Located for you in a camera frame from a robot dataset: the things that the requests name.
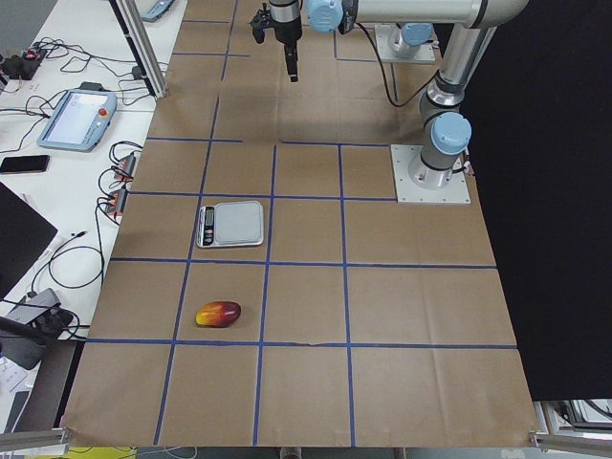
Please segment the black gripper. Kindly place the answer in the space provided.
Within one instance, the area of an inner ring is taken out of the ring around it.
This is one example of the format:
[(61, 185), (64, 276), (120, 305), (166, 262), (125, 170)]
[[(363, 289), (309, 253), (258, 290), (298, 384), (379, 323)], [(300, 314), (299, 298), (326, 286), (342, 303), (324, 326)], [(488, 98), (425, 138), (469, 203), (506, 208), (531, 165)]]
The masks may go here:
[(297, 41), (301, 38), (301, 14), (298, 0), (269, 2), (274, 35), (284, 44), (287, 74), (291, 82), (298, 82)]

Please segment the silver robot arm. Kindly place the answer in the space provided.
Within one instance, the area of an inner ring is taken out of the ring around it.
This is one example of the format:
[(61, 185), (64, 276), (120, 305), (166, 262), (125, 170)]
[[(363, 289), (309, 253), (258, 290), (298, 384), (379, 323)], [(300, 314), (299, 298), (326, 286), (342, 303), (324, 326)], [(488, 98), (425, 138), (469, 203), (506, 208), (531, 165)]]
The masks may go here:
[(391, 59), (433, 62), (435, 56), (429, 43), (432, 36), (431, 23), (405, 23), (393, 26), (387, 38)]
[(284, 47), (287, 73), (297, 75), (297, 42), (302, 36), (303, 18), (311, 30), (320, 33), (349, 33), (366, 23), (450, 24), (443, 62), (422, 89), (420, 113), (426, 138), (421, 152), (407, 168), (412, 182), (421, 188), (438, 190), (457, 173), (454, 164), (470, 142), (471, 126), (459, 114), (465, 89), (497, 27), (518, 16), (524, 1), (268, 1), (250, 22), (257, 43), (265, 31), (273, 30)]

